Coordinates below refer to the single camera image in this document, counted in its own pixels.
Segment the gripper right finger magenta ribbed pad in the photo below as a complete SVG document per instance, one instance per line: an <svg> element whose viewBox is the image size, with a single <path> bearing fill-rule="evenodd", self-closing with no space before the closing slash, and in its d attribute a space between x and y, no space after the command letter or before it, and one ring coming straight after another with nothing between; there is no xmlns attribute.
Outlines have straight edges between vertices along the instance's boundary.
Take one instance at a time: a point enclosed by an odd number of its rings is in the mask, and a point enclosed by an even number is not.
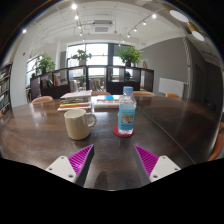
<svg viewBox="0 0 224 224"><path fill-rule="evenodd" d="M134 158L143 186L180 170L169 157L157 156L137 145L134 146Z"/></svg>

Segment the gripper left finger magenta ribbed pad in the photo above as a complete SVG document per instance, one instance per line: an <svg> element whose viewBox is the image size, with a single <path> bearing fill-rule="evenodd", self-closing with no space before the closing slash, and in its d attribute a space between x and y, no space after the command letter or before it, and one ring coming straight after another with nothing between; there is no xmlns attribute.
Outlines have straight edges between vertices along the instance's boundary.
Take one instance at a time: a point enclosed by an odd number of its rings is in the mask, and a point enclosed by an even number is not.
<svg viewBox="0 0 224 224"><path fill-rule="evenodd" d="M60 156L46 168L46 171L79 186L83 186L93 156L94 145L91 144L69 157Z"/></svg>

